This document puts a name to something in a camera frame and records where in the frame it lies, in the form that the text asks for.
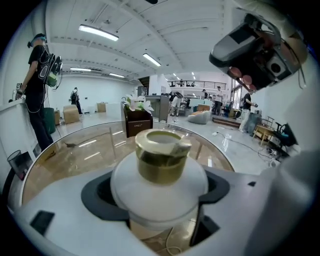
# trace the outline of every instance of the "glass panel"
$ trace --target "glass panel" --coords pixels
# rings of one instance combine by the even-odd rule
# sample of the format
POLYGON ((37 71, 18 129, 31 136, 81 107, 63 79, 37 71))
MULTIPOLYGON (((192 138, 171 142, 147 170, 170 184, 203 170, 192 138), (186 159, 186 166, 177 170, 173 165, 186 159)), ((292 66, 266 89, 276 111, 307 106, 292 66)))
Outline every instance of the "glass panel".
MULTIPOLYGON (((221 151, 200 135, 167 123, 154 122, 153 127, 188 137, 192 143, 189 156, 200 164, 233 171, 221 151)), ((126 137, 121 122, 99 124, 73 132, 56 141, 36 160, 26 177, 22 204, 55 181, 113 167, 135 150, 135 137, 126 137)))

